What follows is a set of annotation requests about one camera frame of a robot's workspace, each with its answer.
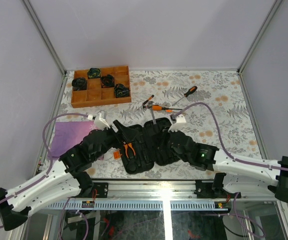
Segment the orange handled pliers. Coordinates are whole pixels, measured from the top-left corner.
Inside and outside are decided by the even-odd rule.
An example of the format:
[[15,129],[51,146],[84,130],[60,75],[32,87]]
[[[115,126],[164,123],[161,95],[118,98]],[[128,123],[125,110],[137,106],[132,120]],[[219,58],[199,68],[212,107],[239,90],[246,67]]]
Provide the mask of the orange handled pliers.
[[136,156],[135,148],[133,147],[132,143],[126,143],[124,145],[125,155],[128,159],[132,159]]

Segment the orange case latch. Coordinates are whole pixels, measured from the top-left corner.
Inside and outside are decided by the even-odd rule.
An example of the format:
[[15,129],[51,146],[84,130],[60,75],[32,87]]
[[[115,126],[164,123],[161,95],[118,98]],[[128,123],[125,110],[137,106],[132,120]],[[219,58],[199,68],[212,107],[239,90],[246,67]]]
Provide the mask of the orange case latch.
[[113,153],[113,156],[114,156],[114,159],[120,159],[121,156],[122,156],[122,153],[120,152],[120,150],[116,150],[114,153]]

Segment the black plastic tool case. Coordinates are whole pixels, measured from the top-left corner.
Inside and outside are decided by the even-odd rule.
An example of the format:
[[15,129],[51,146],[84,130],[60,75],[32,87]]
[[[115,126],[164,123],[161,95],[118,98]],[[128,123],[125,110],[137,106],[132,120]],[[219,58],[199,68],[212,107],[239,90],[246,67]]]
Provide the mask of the black plastic tool case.
[[122,153],[121,160],[128,174],[139,174],[149,171],[156,164],[157,143],[161,133],[167,132],[171,122],[166,117],[156,119],[156,124],[153,121],[147,121],[143,126],[135,124],[128,126],[138,130],[139,135],[132,142],[136,151],[136,156],[128,159],[125,155],[124,146],[119,148]]

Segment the black handled steel hammer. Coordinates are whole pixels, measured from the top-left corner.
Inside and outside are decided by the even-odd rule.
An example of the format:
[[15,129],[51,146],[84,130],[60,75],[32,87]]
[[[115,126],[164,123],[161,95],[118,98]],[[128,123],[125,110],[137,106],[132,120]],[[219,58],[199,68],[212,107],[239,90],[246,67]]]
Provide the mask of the black handled steel hammer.
[[155,119],[155,116],[154,116],[153,102],[152,102],[152,101],[148,101],[148,103],[147,103],[147,109],[150,111],[151,116],[152,116],[153,124],[155,125],[155,124],[156,124],[156,119]]

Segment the orange handled utility knife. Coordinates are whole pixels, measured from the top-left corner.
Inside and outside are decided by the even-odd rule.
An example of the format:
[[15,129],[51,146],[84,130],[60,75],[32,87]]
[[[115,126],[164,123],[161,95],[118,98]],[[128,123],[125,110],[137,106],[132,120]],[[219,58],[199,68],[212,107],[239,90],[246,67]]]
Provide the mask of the orange handled utility knife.
[[160,106],[160,105],[153,105],[153,110],[154,111],[165,111],[165,110],[168,110],[168,109],[181,111],[180,108],[169,108],[169,107],[163,107],[163,106]]

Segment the large orange black screwdriver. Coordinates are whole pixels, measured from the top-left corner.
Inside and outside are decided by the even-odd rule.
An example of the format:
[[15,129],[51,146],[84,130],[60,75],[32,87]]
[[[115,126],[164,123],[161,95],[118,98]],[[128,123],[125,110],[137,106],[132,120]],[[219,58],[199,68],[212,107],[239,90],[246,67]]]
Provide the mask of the large orange black screwdriver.
[[198,89],[197,86],[193,86],[190,89],[188,89],[179,100],[177,100],[176,102],[172,103],[172,106],[176,105],[182,99],[187,98],[189,95],[193,94],[197,89]]

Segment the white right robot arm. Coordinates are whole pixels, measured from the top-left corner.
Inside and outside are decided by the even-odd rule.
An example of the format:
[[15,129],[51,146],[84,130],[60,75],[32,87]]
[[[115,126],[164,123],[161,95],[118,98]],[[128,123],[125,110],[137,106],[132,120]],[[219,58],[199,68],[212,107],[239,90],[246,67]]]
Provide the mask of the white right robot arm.
[[281,160],[260,160],[232,155],[224,148],[193,141],[181,131],[165,131],[161,145],[180,160],[200,171],[242,175],[267,184],[268,191],[288,203],[288,156]]

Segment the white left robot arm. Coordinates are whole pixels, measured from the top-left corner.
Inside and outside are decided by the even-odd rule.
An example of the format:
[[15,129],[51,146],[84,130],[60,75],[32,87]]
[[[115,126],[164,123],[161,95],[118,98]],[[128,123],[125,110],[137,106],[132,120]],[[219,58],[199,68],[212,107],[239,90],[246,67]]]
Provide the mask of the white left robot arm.
[[139,132],[115,120],[111,127],[94,129],[58,160],[25,183],[13,188],[0,187],[2,229],[13,230],[39,209],[63,198],[88,197],[93,181],[86,170],[111,148],[121,148],[135,140]]

